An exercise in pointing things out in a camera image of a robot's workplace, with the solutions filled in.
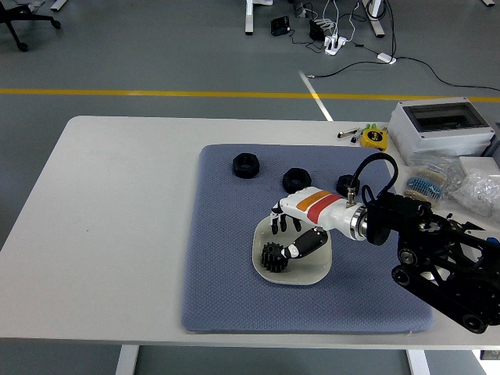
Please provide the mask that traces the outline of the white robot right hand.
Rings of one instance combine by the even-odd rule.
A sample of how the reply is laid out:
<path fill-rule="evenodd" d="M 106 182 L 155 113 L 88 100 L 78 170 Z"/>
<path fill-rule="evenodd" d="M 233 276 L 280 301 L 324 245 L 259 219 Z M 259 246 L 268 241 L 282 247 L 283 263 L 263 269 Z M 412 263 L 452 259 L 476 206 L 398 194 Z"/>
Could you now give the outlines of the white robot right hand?
<path fill-rule="evenodd" d="M 301 223 L 307 223 L 312 229 L 307 230 L 281 250 L 273 250 L 271 260 L 300 259 L 326 244 L 329 230 L 339 230 L 344 236 L 355 241 L 366 239 L 363 233 L 362 218 L 365 215 L 363 205 L 350 202 L 335 193 L 317 187 L 306 187 L 282 198 L 270 214 L 273 234 L 285 232 L 286 219 L 292 218 L 296 230 L 301 230 Z"/>

